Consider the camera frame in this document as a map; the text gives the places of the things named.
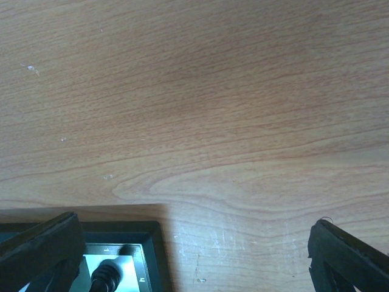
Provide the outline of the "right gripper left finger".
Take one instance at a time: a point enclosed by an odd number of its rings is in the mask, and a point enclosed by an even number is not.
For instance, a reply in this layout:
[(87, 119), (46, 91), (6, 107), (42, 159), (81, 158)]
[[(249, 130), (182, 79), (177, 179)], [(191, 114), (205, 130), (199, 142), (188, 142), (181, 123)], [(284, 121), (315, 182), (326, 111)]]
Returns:
[(1, 224), (1, 291), (69, 291), (86, 248), (74, 212)]

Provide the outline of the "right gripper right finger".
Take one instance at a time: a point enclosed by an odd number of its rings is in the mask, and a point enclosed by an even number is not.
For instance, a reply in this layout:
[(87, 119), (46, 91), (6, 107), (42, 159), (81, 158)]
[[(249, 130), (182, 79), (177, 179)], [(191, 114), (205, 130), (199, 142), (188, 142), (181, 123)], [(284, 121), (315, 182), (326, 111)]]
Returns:
[(320, 219), (308, 240), (315, 291), (388, 291), (388, 256)]

